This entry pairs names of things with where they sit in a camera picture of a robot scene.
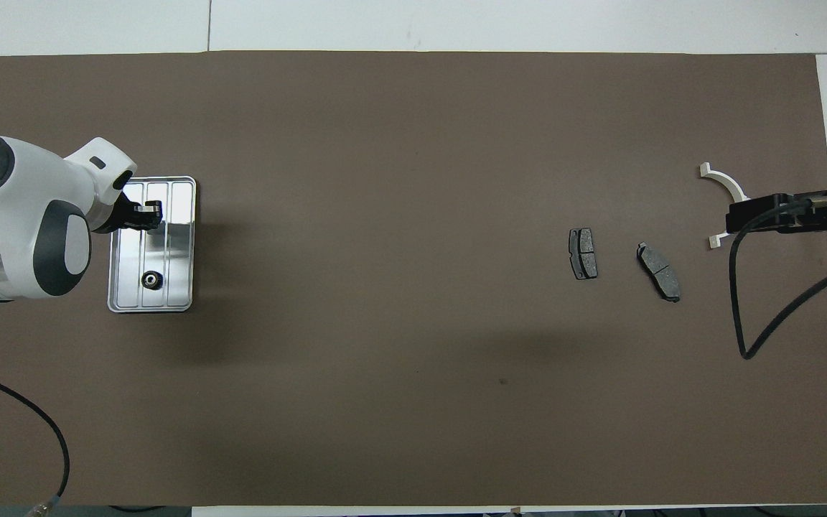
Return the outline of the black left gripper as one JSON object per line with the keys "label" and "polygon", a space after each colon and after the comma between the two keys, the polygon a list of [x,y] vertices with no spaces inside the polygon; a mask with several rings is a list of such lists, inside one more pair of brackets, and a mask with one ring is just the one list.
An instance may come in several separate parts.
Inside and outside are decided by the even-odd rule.
{"label": "black left gripper", "polygon": [[121,191],[101,225],[101,233],[131,228],[131,221],[132,229],[136,231],[154,231],[163,223],[163,203],[134,203]]}

